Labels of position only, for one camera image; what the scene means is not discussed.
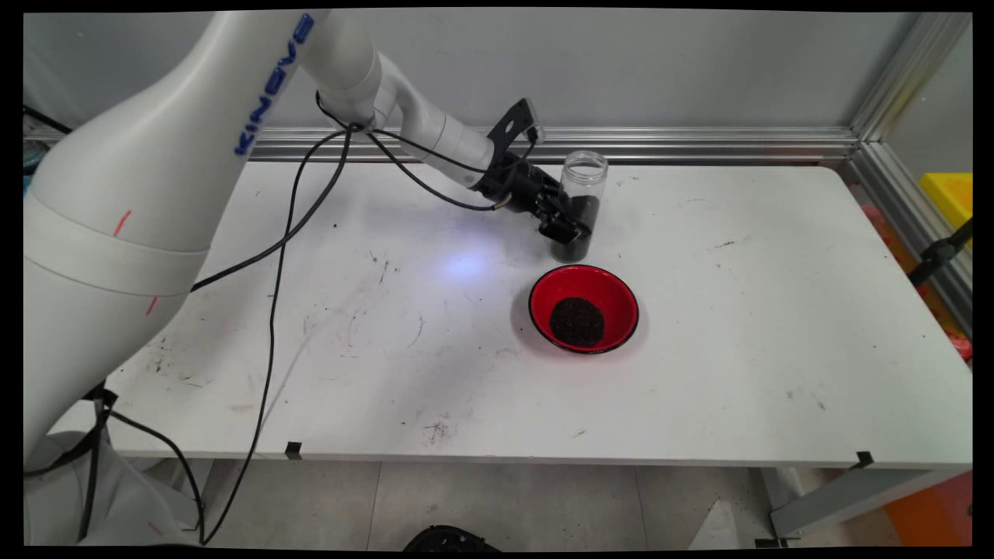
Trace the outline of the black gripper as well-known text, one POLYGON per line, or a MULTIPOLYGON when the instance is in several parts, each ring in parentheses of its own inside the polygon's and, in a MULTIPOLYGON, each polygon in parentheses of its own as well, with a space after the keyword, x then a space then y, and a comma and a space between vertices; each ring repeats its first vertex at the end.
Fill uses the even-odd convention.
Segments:
POLYGON ((537 232, 558 244, 587 238, 593 227, 587 213, 593 199, 567 199, 561 182, 512 152, 493 161, 476 184, 476 191, 513 213, 529 213, 539 219, 537 232))

